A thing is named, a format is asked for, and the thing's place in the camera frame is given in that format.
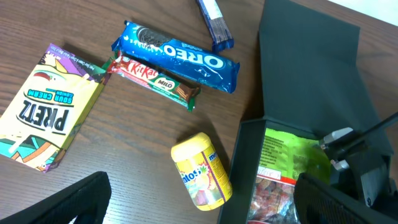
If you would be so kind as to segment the yellow Pretz snack box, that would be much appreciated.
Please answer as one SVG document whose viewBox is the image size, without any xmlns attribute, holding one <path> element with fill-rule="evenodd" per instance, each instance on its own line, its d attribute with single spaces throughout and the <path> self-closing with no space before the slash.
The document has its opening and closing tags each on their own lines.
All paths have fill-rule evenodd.
<svg viewBox="0 0 398 224">
<path fill-rule="evenodd" d="M 50 44 L 1 116 L 1 155 L 41 172 L 57 168 L 109 78 Z"/>
</svg>

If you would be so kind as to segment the green gummy candy bag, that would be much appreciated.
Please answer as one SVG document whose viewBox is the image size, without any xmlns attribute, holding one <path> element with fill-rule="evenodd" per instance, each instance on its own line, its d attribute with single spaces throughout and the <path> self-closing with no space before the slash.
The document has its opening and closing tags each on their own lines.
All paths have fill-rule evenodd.
<svg viewBox="0 0 398 224">
<path fill-rule="evenodd" d="M 248 223 L 299 223 L 294 190 L 304 172 L 329 182 L 330 161 L 318 141 L 267 128 Z"/>
</svg>

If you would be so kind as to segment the dark green box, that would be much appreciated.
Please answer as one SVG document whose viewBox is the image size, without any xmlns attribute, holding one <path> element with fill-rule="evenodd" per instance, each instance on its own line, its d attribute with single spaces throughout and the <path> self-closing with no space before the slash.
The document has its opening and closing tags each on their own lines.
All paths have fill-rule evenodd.
<svg viewBox="0 0 398 224">
<path fill-rule="evenodd" d="M 356 67 L 359 28 L 292 1 L 266 1 L 259 26 L 264 116 L 240 124 L 220 223 L 248 223 L 265 131 L 318 141 L 352 128 L 388 160 L 393 149 Z"/>
</svg>

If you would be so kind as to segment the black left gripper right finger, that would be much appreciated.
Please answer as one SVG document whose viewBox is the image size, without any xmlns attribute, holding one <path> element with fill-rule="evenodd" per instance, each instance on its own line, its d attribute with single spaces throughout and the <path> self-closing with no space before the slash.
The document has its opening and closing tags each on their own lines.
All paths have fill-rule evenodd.
<svg viewBox="0 0 398 224">
<path fill-rule="evenodd" d="M 300 223 L 304 224 L 394 224 L 397 202 L 387 207 L 392 215 L 383 214 L 352 199 L 307 173 L 299 175 L 294 204 Z"/>
</svg>

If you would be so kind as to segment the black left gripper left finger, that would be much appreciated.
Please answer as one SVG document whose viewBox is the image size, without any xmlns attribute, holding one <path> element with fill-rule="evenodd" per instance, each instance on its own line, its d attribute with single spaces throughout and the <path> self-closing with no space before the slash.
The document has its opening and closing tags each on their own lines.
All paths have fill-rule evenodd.
<svg viewBox="0 0 398 224">
<path fill-rule="evenodd" d="M 102 223 L 110 198 L 108 175 L 98 171 L 2 219 L 1 223 Z"/>
</svg>

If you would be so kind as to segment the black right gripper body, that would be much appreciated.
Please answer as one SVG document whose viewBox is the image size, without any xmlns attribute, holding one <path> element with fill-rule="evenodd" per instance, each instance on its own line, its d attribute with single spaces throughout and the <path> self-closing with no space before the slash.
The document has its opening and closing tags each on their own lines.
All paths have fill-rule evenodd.
<svg viewBox="0 0 398 224">
<path fill-rule="evenodd" d="M 388 160 L 367 142 L 366 134 L 343 128 L 320 140 L 330 160 L 331 185 L 389 218 L 397 217 L 397 187 L 388 174 Z"/>
</svg>

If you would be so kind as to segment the blue Oreo cookie pack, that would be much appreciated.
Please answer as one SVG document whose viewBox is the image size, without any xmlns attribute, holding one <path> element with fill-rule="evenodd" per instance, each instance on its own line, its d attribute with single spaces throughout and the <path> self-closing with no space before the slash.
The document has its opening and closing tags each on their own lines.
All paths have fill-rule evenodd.
<svg viewBox="0 0 398 224">
<path fill-rule="evenodd" d="M 113 51 L 120 50 L 217 90 L 235 91 L 239 63 L 134 22 L 124 23 L 125 29 L 111 46 Z"/>
</svg>

